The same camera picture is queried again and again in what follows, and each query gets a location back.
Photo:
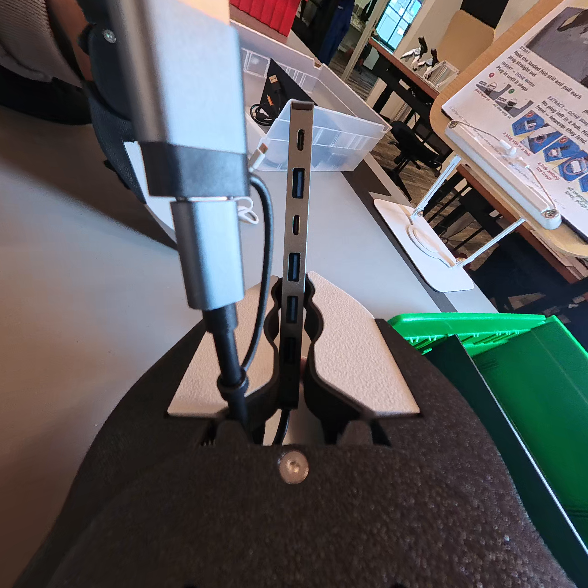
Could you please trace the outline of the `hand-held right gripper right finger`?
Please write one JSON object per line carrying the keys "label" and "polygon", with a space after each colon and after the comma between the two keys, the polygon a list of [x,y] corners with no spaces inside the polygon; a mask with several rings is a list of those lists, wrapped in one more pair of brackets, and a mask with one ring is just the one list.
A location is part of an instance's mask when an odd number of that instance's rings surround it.
{"label": "hand-held right gripper right finger", "polygon": [[374,316],[318,273],[306,276],[310,339],[304,393],[320,420],[372,420],[420,414]]}

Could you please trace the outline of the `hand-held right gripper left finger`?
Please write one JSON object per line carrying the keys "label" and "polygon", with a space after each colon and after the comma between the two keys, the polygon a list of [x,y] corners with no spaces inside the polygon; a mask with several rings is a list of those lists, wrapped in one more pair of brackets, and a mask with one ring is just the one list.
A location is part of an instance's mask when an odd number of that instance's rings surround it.
{"label": "hand-held right gripper left finger", "polygon": [[[246,290],[245,297],[237,302],[238,326],[235,340],[239,360],[242,362],[251,343],[258,313],[261,284]],[[256,349],[247,377],[249,386],[246,399],[261,392],[275,374],[275,345],[263,334]],[[168,415],[174,417],[217,418],[227,414],[228,403],[217,388],[220,368],[213,336],[205,333],[187,367],[178,389],[168,407]]]}

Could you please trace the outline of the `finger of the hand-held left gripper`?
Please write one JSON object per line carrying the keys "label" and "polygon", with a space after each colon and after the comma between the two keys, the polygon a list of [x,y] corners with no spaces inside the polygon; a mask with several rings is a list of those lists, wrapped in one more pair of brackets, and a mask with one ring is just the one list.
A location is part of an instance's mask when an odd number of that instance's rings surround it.
{"label": "finger of the hand-held left gripper", "polygon": [[127,181],[129,189],[141,203],[147,203],[149,190],[141,147],[136,141],[125,141],[123,142],[123,147],[130,169],[128,172],[129,180]]}

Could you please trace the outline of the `silver usb hub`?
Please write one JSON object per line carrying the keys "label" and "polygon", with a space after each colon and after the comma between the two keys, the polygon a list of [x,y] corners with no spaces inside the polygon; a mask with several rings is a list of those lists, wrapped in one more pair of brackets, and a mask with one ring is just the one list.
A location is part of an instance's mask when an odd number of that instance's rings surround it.
{"label": "silver usb hub", "polygon": [[151,196],[250,191],[240,42],[229,1],[108,1]]}

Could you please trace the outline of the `green plastic bin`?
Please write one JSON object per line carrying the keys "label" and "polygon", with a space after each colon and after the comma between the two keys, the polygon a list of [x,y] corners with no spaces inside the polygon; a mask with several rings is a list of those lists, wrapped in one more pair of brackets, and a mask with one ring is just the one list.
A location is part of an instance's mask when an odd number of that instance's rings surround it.
{"label": "green plastic bin", "polygon": [[577,587],[587,587],[587,546],[456,335],[425,357],[454,385],[494,441],[529,518],[552,555]]}
{"label": "green plastic bin", "polygon": [[587,352],[555,317],[403,314],[388,321],[425,356],[456,335],[587,545]]}

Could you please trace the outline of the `clear plastic bin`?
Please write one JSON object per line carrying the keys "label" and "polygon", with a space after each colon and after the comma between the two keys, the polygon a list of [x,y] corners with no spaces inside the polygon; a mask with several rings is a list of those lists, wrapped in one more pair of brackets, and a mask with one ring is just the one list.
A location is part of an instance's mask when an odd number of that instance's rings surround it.
{"label": "clear plastic bin", "polygon": [[390,130],[390,125],[328,66],[318,66],[311,55],[237,21],[231,21],[231,25],[240,38],[247,152],[251,156],[259,145],[268,148],[261,171],[281,172],[288,167],[290,103],[270,127],[259,125],[250,116],[251,106],[261,99],[270,59],[275,60],[315,103],[313,171],[353,171]]}

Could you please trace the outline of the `person's left forearm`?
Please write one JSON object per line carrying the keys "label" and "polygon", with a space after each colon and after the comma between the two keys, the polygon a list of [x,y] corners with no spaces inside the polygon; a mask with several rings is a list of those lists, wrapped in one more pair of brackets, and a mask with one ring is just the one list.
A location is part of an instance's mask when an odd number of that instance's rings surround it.
{"label": "person's left forearm", "polygon": [[35,82],[92,80],[78,44],[88,21],[77,1],[1,1],[1,67]]}

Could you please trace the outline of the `green plastic bin, black divider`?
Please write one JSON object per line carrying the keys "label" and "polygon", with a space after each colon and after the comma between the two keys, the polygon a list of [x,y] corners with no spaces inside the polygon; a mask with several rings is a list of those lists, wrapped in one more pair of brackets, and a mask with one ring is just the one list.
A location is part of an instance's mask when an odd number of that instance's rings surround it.
{"label": "green plastic bin, black divider", "polygon": [[552,555],[577,587],[587,587],[587,546],[456,335],[425,357],[454,385],[494,441],[529,518]]}

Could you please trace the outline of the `black office chair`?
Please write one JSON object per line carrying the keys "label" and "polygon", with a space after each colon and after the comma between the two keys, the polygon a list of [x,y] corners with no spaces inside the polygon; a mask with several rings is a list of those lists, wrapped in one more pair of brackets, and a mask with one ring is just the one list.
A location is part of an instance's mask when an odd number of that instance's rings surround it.
{"label": "black office chair", "polygon": [[390,131],[393,136],[393,141],[390,143],[400,151],[399,156],[394,160],[396,166],[393,173],[395,175],[399,175],[408,163],[412,163],[418,169],[421,169],[420,164],[431,169],[436,178],[440,176],[443,165],[440,155],[428,147],[411,127],[402,121],[393,121]]}

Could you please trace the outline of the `dark blue jacket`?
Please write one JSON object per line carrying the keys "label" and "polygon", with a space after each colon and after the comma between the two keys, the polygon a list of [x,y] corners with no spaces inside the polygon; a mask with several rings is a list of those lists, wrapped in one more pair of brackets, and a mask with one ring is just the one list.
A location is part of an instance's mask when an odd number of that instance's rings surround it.
{"label": "dark blue jacket", "polygon": [[321,63],[329,65],[336,54],[339,45],[349,31],[354,7],[354,1],[336,1],[333,4],[334,9],[318,52],[318,59]]}

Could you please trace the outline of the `wooden desk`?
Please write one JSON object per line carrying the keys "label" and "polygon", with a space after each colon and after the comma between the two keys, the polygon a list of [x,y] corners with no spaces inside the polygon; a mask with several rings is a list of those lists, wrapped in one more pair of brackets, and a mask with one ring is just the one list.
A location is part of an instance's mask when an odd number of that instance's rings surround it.
{"label": "wooden desk", "polygon": [[432,105],[439,95],[439,90],[401,62],[382,43],[371,38],[369,44],[378,52],[378,59],[372,71],[385,84],[372,107],[373,110],[381,114],[387,101],[395,94],[420,119],[429,120]]}

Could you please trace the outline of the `window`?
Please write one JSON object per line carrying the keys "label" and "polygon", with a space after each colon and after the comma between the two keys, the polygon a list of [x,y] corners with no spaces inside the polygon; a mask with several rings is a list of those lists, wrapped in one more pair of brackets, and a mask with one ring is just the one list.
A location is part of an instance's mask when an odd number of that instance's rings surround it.
{"label": "window", "polygon": [[424,1],[388,1],[375,26],[375,37],[390,50],[398,48]]}

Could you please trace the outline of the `silver metal tools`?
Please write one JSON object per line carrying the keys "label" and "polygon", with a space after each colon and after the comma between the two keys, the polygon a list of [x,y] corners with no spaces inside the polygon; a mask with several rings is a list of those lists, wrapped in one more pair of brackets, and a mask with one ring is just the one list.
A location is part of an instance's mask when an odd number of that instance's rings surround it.
{"label": "silver metal tools", "polygon": [[422,72],[422,78],[430,80],[432,72],[440,65],[440,60],[437,55],[437,49],[429,49],[424,36],[419,36],[418,47],[409,50],[401,55],[401,60],[407,61],[409,67],[414,72]]}

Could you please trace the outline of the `white stand with instruction sheet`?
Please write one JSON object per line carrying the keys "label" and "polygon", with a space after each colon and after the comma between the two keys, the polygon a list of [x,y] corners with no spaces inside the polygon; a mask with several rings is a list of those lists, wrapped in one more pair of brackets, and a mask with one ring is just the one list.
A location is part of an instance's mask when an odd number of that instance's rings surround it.
{"label": "white stand with instruction sheet", "polygon": [[[475,59],[470,59],[467,68],[460,70],[459,75],[444,87],[435,99],[430,113],[430,123],[435,133],[445,141],[452,152],[462,158],[458,171],[509,221],[516,220],[523,210],[489,175],[445,136],[450,117],[443,112],[442,108],[481,70],[561,3],[562,1],[534,1],[533,4],[530,1],[510,1],[498,25],[502,34],[495,36],[494,41],[487,45],[484,51],[479,51]],[[566,225],[548,231],[536,221],[530,220],[518,232],[560,273],[562,273],[560,266],[564,258],[587,259],[587,242]]]}

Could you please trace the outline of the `printed instruction sheet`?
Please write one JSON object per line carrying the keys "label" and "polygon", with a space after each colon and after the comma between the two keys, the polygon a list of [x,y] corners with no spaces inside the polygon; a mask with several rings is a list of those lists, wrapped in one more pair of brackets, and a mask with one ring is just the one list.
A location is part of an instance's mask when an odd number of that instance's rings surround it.
{"label": "printed instruction sheet", "polygon": [[564,1],[442,107],[445,135],[545,229],[587,234],[587,1]]}

